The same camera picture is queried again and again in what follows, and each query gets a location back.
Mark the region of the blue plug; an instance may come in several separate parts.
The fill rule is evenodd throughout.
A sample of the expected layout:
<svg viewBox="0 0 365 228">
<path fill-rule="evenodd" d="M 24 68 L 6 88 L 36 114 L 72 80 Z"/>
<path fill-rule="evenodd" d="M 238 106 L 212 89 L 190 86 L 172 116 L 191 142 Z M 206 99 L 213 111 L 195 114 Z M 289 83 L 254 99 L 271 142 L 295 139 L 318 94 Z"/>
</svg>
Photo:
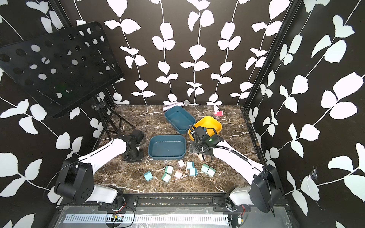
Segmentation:
<svg viewBox="0 0 365 228">
<path fill-rule="evenodd" d="M 154 177 L 153 177 L 152 173 L 150 171 L 148 171 L 144 174 L 144 178 L 146 181 L 151 181 Z"/>
<path fill-rule="evenodd" d="M 198 172 L 196 168 L 189 169 L 189 175 L 190 176 L 197 176 Z"/>
<path fill-rule="evenodd" d="M 193 161 L 188 161 L 188 162 L 186 163 L 186 168 L 187 168 L 187 169 L 194 169 L 194 168 L 195 168 L 195 164 L 194 164 L 194 162 L 193 162 Z"/>
</svg>

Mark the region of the yellow storage box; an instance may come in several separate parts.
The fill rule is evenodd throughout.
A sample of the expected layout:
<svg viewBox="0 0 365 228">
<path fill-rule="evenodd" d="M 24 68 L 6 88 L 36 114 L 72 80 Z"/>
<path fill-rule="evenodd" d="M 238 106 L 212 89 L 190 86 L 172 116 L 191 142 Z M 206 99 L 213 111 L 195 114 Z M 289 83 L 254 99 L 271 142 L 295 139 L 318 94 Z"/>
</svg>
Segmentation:
<svg viewBox="0 0 365 228">
<path fill-rule="evenodd" d="M 200 121 L 195 123 L 194 126 L 195 127 L 201 126 L 201 127 L 207 128 L 206 132 L 209 136 L 214 135 L 213 128 L 215 129 L 217 134 L 222 130 L 222 124 L 218 120 L 216 120 L 215 118 L 213 118 L 211 116 L 205 116 Z"/>
</svg>

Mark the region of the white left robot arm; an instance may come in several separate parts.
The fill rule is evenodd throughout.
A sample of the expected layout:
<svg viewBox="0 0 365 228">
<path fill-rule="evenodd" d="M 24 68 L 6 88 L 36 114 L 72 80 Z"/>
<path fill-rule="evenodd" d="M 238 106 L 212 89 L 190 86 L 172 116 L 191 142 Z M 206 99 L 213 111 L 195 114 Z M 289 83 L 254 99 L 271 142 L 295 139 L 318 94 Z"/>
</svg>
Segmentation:
<svg viewBox="0 0 365 228">
<path fill-rule="evenodd" d="M 54 193 L 72 200 L 76 204 L 88 201 L 124 206 L 123 193 L 116 189 L 97 185 L 94 174 L 109 161 L 123 156 L 127 162 L 138 162 L 143 159 L 139 146 L 144 133 L 134 129 L 129 135 L 119 135 L 99 149 L 79 157 L 66 159 L 58 173 Z"/>
</svg>

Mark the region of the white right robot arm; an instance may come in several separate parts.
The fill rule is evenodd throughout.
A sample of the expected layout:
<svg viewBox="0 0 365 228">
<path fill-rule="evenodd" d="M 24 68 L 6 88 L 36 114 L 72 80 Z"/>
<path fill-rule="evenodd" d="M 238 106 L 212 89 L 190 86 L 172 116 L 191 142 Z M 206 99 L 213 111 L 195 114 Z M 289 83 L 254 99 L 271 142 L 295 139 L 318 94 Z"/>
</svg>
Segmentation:
<svg viewBox="0 0 365 228">
<path fill-rule="evenodd" d="M 263 165 L 239 153 L 226 141 L 220 141 L 212 149 L 199 152 L 191 141 L 189 151 L 194 154 L 210 155 L 228 164 L 249 184 L 234 188 L 225 195 L 225 207 L 235 211 L 239 206 L 252 205 L 264 213 L 273 211 L 274 204 L 282 197 L 284 190 L 277 169 Z"/>
</svg>

